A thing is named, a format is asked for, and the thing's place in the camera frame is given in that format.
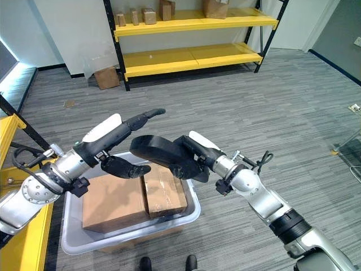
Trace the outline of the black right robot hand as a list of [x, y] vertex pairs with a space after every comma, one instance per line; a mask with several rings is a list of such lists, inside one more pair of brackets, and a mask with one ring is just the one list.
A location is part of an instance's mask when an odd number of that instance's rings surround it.
[[216, 147], [206, 147], [203, 143], [191, 138], [189, 135], [182, 135], [173, 141], [184, 152], [180, 161], [169, 166], [172, 174], [180, 179], [194, 179], [207, 183], [209, 171], [213, 169], [216, 160], [225, 153]]

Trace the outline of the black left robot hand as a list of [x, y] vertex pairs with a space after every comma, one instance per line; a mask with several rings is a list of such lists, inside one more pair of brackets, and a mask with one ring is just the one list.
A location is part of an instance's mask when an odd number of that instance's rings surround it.
[[165, 112], [164, 108], [155, 108], [129, 118], [114, 128], [103, 128], [94, 139], [84, 138], [73, 149], [92, 168], [100, 164], [103, 171], [119, 178], [143, 176], [151, 171], [149, 165], [134, 165], [121, 157], [109, 155], [108, 151], [119, 145], [131, 132], [142, 128], [148, 119]]

